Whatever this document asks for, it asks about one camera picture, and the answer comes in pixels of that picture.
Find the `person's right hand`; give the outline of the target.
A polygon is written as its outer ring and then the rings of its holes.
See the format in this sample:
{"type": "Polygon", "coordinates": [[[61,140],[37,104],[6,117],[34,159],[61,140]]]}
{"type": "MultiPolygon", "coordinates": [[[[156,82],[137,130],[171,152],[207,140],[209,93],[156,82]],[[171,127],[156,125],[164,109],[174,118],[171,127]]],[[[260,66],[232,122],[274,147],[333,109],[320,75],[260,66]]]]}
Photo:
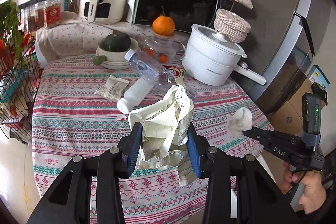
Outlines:
{"type": "Polygon", "coordinates": [[[280,190],[285,194],[291,188],[292,182],[298,182],[302,177],[301,183],[305,185],[304,192],[299,199],[299,204],[303,206],[305,214],[313,213],[318,210],[327,198],[326,190],[322,186],[321,174],[316,170],[300,173],[292,173],[289,170],[289,164],[283,163],[285,167],[282,175],[282,182],[278,186],[280,190]]]}

